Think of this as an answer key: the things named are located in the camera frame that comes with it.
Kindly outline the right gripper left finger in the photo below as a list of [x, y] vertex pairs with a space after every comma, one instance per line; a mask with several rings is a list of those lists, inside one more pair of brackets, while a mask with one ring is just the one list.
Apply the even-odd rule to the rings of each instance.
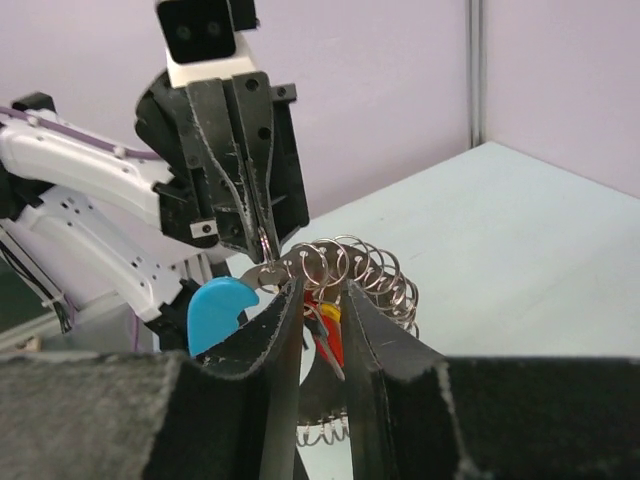
[[207, 365], [157, 354], [1, 358], [5, 479], [296, 479], [303, 286]]

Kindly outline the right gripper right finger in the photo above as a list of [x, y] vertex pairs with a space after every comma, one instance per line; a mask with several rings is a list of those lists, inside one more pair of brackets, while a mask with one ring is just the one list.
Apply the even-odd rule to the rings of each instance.
[[639, 363], [444, 356], [341, 292], [357, 479], [635, 479]]

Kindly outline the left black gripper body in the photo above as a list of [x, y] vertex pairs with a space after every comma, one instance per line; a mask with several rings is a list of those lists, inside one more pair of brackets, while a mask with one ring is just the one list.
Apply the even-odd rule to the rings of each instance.
[[253, 262], [279, 258], [309, 223], [291, 103], [293, 83], [262, 71], [174, 88], [159, 74], [139, 99], [135, 131], [169, 165], [158, 181], [162, 233]]

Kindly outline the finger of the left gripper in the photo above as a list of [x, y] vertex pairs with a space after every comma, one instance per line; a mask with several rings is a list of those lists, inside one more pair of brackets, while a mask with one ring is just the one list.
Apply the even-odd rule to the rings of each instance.
[[269, 184], [274, 144], [274, 110], [269, 78], [264, 72], [232, 78], [244, 142], [244, 164], [251, 191], [260, 260], [273, 260], [278, 237], [272, 214]]
[[233, 131], [230, 107], [221, 80], [186, 87], [200, 143], [205, 147], [207, 183], [220, 243], [258, 264], [251, 191]]

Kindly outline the blue key cover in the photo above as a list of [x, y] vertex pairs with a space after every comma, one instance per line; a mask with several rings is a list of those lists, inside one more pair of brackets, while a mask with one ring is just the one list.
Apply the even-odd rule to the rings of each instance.
[[201, 286], [187, 308], [189, 355], [197, 357], [233, 335], [240, 314], [258, 303], [255, 290], [234, 277], [217, 277]]

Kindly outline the yellow red keys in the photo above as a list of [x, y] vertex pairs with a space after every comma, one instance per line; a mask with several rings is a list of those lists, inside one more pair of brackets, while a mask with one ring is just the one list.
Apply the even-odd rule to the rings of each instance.
[[341, 335], [341, 310], [334, 304], [306, 300], [305, 325], [310, 330], [320, 356], [339, 381], [345, 380]]

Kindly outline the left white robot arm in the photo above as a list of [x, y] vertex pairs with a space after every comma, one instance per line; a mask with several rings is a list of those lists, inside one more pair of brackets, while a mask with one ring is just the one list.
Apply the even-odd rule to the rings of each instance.
[[1, 111], [1, 217], [101, 275], [167, 349], [187, 345], [196, 291], [96, 209], [129, 211], [166, 238], [257, 264], [309, 222], [290, 106], [292, 84], [262, 71], [171, 86], [136, 106], [134, 150], [71, 125], [34, 92]]

